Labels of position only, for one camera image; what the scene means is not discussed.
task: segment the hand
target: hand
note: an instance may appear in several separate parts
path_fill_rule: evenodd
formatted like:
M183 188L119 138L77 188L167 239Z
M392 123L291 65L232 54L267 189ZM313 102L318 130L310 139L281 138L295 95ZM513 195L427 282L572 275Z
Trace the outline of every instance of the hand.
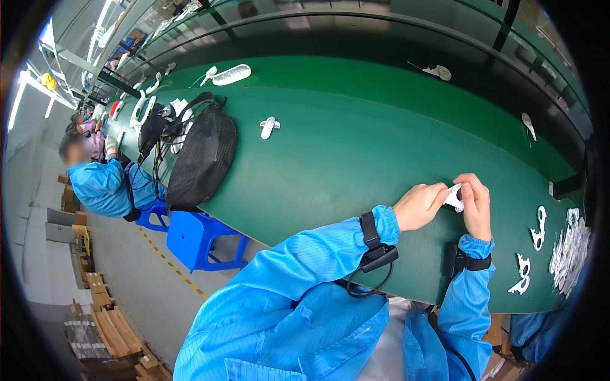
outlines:
M442 182L411 188L393 207L400 231L417 230L432 221L449 193Z
M462 184L464 202L464 224L472 238L481 241L492 240L491 216L489 213L489 189L474 173L465 173L453 180Z
M107 136L106 137L106 160L108 160L111 156L116 156L118 152L118 142L114 137Z

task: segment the yellow dashed line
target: yellow dashed line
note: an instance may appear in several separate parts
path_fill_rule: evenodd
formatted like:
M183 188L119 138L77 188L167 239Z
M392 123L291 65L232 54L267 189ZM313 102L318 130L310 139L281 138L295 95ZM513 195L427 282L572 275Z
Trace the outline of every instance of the yellow dashed line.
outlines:
M167 263L167 265L169 267L171 267L171 269L180 276L180 278L182 278L182 280L184 282L187 283L187 285L191 286L191 288L195 291L197 291L197 293L199 293L199 295L201 295L204 299L207 299L208 296L206 294L204 294L199 288L197 288L197 286L195 286L193 284L193 282L191 282L188 278L186 278L186 276L184 276L184 274L182 272L180 272L180 270L178 270L173 264L172 262L170 262L164 255L163 253L161 253L159 251L159 248L157 246L155 246L155 244L151 241L150 238L148 238L148 236L146 235L146 233L144 233L144 230L142 230L141 227L138 226L138 230L140 231L140 233L142 233L142 235L144 236L144 238L146 238L146 240L148 241L148 243L152 246L152 248L157 252L157 254L159 255L159 257L163 258L163 260L165 261L165 263Z

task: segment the elastic cuff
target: elastic cuff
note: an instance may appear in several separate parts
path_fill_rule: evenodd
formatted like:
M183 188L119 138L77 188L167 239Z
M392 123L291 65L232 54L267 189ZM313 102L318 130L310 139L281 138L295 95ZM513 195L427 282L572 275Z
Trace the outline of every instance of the elastic cuff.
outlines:
M461 251L465 252L470 258L485 259L495 249L495 242L482 241L472 238L470 234L464 234L457 246Z
M375 217L375 228L377 228L377 234L379 234L381 242L396 244L400 235L400 229L398 228L394 209L377 205L373 208L373 216Z

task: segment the red object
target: red object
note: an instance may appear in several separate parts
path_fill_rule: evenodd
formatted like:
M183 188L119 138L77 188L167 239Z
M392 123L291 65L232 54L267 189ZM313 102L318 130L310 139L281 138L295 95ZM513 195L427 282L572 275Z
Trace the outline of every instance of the red object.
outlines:
M112 104L112 108L110 109L110 116L114 116L114 111L117 109L117 106L118 106L118 101L115 101Z

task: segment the white glove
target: white glove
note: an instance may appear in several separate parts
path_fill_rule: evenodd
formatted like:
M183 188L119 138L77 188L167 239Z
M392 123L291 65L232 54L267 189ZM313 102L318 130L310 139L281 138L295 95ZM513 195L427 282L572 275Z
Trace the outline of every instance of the white glove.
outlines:
M106 136L106 160L108 160L112 154L118 154L118 142L117 139Z

